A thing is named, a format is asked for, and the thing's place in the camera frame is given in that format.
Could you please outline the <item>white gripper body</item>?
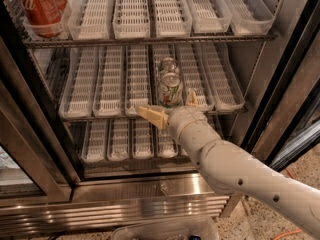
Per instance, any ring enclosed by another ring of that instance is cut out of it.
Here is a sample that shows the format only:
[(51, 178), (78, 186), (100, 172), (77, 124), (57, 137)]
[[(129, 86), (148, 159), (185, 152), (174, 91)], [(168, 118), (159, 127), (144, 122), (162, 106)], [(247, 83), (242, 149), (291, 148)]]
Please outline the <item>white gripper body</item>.
[(221, 141), (207, 117), (190, 106), (178, 107), (169, 114), (168, 132), (181, 146), (205, 146), (212, 141)]

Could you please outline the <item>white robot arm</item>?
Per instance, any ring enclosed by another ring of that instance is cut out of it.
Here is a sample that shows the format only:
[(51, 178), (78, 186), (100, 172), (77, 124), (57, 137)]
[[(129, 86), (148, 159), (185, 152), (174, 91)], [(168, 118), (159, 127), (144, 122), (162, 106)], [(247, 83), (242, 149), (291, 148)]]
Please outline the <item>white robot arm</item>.
[(285, 177), (222, 139), (192, 103), (169, 109), (143, 104), (136, 107), (136, 112), (168, 131), (214, 192), (251, 196), (320, 239), (320, 190)]

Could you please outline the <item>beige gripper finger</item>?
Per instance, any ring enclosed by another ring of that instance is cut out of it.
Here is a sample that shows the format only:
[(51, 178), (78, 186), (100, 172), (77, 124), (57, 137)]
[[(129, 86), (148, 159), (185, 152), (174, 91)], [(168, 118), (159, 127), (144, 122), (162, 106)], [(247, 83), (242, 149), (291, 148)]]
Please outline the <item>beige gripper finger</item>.
[(186, 105), (197, 108), (199, 106), (196, 92), (193, 89), (188, 90)]
[(166, 129), (168, 114), (161, 106), (138, 105), (137, 114), (159, 129)]

